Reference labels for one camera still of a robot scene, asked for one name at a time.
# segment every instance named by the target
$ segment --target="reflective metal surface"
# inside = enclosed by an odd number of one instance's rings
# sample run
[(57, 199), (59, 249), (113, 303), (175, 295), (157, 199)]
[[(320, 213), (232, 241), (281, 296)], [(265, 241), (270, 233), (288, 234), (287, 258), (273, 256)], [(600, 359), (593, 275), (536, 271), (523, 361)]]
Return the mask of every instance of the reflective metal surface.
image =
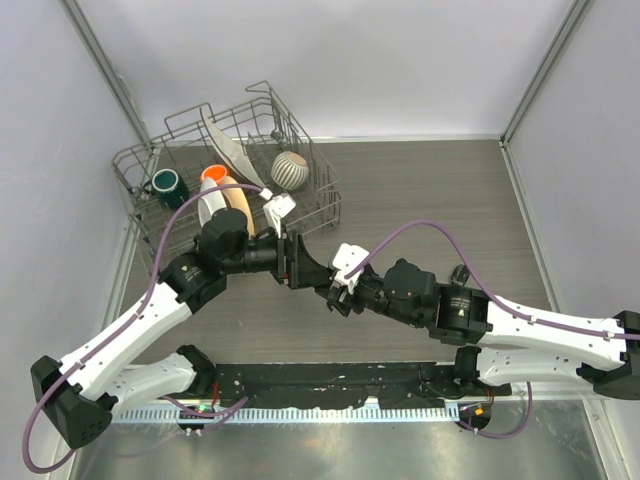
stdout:
[[(489, 428), (517, 426), (523, 403), (494, 406)], [(76, 460), (71, 478), (112, 479), (600, 479), (606, 478), (581, 402), (536, 402), (529, 428), (489, 440), (452, 423), (227, 426), (184, 435), (175, 426), (117, 426)]]

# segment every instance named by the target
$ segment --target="white ridged strip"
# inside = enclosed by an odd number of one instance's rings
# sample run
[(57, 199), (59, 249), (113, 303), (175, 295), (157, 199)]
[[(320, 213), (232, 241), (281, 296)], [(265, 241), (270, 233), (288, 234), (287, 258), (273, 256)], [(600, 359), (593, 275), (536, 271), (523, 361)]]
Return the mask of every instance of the white ridged strip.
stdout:
[[(129, 410), (116, 424), (159, 424), (176, 423), (180, 410), (170, 404), (153, 404)], [(297, 408), (262, 409), (243, 408), (229, 420), (229, 424), (282, 424), (282, 423), (409, 423), (409, 422), (450, 422), (460, 420), (457, 403), (447, 403), (444, 408), (411, 408), (381, 410), (377, 403), (362, 408), (345, 410), (299, 410)], [(216, 419), (182, 419), (182, 424), (214, 423)]]

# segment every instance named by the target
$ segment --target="wooden floor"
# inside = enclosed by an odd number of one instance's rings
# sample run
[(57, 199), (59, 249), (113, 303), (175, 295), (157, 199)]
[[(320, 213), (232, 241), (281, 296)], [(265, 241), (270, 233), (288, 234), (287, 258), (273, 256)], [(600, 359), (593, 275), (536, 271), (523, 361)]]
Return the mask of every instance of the wooden floor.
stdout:
[[(502, 296), (548, 308), (540, 273), (497, 141), (336, 143), (321, 145), (342, 178), (342, 221), (307, 237), (318, 260), (348, 242), (372, 249), (396, 227), (417, 218), (445, 223), (488, 284)], [(373, 262), (384, 273), (405, 257), (441, 282), (459, 263), (437, 231), (417, 227)], [(144, 292), (139, 261), (123, 308)], [(214, 362), (359, 362), (451, 360), (453, 347), (427, 332), (365, 312), (330, 314), (310, 291), (291, 292), (269, 275), (230, 277), (228, 289), (174, 328), (138, 359), (149, 363), (194, 344)]]

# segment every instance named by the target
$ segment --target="white plate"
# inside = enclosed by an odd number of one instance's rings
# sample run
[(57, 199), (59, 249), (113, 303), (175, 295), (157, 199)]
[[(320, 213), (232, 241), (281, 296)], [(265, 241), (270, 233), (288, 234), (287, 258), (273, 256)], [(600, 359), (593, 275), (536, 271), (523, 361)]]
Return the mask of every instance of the white plate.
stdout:
[(216, 127), (215, 123), (213, 123), (209, 117), (203, 114), (202, 118), (204, 119), (204, 124), (207, 127), (209, 136), (213, 141), (213, 148), (215, 148), (218, 155), (222, 157), (224, 163), (236, 174), (264, 188), (264, 182), (253, 168), (249, 157), (245, 155), (242, 145), (234, 142), (222, 130)]

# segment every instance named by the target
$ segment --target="dish rack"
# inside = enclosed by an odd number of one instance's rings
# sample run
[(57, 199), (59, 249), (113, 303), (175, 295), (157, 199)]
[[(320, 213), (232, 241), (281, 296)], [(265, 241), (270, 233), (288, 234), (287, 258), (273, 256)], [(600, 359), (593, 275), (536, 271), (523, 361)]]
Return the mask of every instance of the dish rack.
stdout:
[[(285, 218), (288, 230), (307, 235), (339, 223), (342, 197), (334, 168), (268, 82), (250, 85), (245, 91), (256, 95), (218, 113), (213, 112), (209, 103), (201, 103), (169, 115), (164, 119), (165, 133), (115, 155), (112, 164), (116, 177), (128, 194), (131, 219), (152, 260), (157, 254), (162, 232), (174, 212), (149, 195), (145, 184), (148, 185), (157, 170), (171, 168), (185, 180), (193, 195), (200, 189), (200, 174), (206, 167), (224, 165), (213, 148), (204, 125), (204, 115), (210, 116), (220, 130), (242, 145), (256, 172), (274, 195), (285, 192), (271, 178), (276, 156), (283, 151), (291, 151), (307, 161), (309, 179), (299, 189), (287, 192), (296, 201), (295, 210)], [(243, 181), (241, 177), (236, 177), (236, 180), (238, 183)], [(256, 231), (266, 228), (262, 211), (264, 201), (254, 192), (245, 191), (245, 195)], [(163, 257), (169, 260), (186, 251), (193, 245), (193, 237), (199, 231), (195, 202), (174, 225)]]

